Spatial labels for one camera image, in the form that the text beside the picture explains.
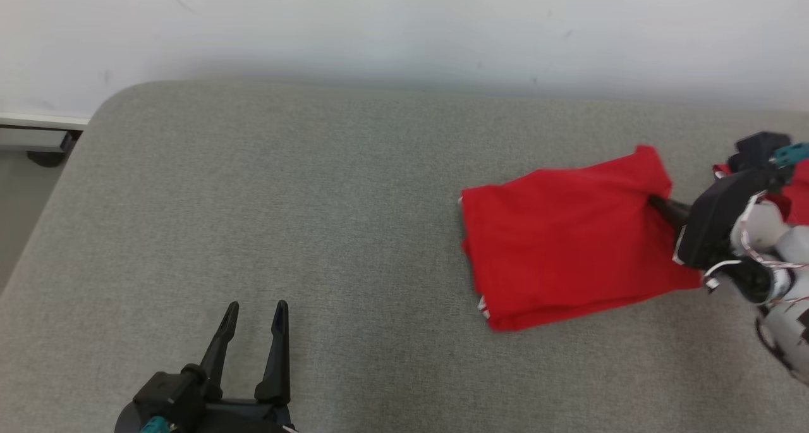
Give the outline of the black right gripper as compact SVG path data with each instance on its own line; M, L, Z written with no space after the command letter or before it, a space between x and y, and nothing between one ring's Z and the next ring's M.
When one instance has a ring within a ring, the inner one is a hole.
M691 205L649 196L649 205L675 229L675 262L698 270L736 259L791 267L792 226L780 194L788 172L715 166L714 182Z

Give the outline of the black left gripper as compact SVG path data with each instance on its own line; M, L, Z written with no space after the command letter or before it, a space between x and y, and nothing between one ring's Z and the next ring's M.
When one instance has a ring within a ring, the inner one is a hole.
M231 302L200 361L206 374L204 396L222 396L221 379L226 350L234 338L239 303ZM296 432L291 401L291 344L289 306L277 303L271 325L272 343L255 399L223 399L207 403L199 396L184 400L184 432Z

